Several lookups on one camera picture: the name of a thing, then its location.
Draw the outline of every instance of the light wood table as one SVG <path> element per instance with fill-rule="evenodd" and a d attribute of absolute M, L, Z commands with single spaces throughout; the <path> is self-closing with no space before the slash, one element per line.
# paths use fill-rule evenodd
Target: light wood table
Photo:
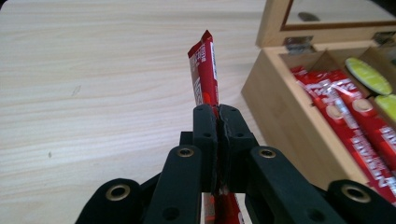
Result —
<path fill-rule="evenodd" d="M 192 129 L 187 51 L 206 29 L 215 40 L 220 102 L 239 108 L 263 145 L 240 91 L 259 53 L 264 4 L 6 2 L 0 222 L 74 223 L 108 180 L 143 183 L 158 174 L 180 132 Z"/>

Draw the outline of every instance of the mirror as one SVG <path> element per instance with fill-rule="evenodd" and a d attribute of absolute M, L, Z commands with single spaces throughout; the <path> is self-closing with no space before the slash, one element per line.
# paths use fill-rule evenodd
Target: mirror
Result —
<path fill-rule="evenodd" d="M 284 30 L 396 24 L 395 0 L 290 0 Z"/>

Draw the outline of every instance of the yellow-green round item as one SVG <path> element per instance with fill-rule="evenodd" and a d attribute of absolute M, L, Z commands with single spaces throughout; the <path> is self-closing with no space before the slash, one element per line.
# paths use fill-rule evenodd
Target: yellow-green round item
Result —
<path fill-rule="evenodd" d="M 381 95 L 392 93 L 389 82 L 372 66 L 357 58 L 346 59 L 346 67 L 350 73 L 368 89 Z"/>
<path fill-rule="evenodd" d="M 388 116 L 396 121 L 396 95 L 387 96 L 379 95 L 375 97 L 375 102 L 388 114 Z"/>

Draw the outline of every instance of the candy bar wrapper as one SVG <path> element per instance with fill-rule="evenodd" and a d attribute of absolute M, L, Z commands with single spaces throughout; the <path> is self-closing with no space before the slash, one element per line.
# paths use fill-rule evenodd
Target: candy bar wrapper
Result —
<path fill-rule="evenodd" d="M 359 123 L 375 151 L 396 175 L 396 132 L 378 115 L 372 104 L 345 76 L 333 83 L 354 119 Z"/>
<path fill-rule="evenodd" d="M 206 30 L 201 40 L 188 52 L 195 103 L 208 104 L 219 117 L 218 76 L 216 71 L 213 37 Z M 243 224 L 242 213 L 231 192 L 221 193 L 225 187 L 216 189 L 216 194 L 204 193 L 205 224 Z"/>
<path fill-rule="evenodd" d="M 369 180 L 369 186 L 375 188 L 382 197 L 396 205 L 395 177 L 373 150 L 334 88 L 333 83 L 336 85 L 345 78 L 334 72 L 307 72 L 303 67 L 292 68 L 291 72 L 311 96 L 314 105 L 365 173 Z"/>
<path fill-rule="evenodd" d="M 197 105 L 219 105 L 218 75 L 216 72 L 213 37 L 206 31 L 189 53 L 192 86 Z"/>

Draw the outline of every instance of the wooden box lid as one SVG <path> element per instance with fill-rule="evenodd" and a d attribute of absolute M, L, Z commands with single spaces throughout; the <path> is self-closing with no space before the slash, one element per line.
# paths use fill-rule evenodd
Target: wooden box lid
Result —
<path fill-rule="evenodd" d="M 312 36 L 312 44 L 370 40 L 396 31 L 395 10 L 396 1 L 385 0 L 267 0 L 256 45 L 281 46 L 297 36 Z M 315 16 L 319 21 L 303 21 Z"/>

